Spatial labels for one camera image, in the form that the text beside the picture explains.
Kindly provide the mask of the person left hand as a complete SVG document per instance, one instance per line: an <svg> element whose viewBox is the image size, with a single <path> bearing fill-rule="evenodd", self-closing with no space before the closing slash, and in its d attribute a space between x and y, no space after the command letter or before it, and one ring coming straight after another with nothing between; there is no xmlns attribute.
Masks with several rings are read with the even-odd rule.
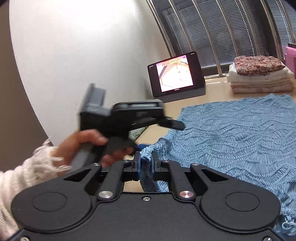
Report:
<svg viewBox="0 0 296 241"><path fill-rule="evenodd" d="M95 129L74 132L51 152L51 156L61 159L60 163L56 164L57 166L70 166L78 154L87 154L94 146L105 146L107 143L108 138ZM105 155L102 158L102 167L111 166L116 161L123 160L126 155L132 152L132 147L115 150L112 154Z"/></svg>

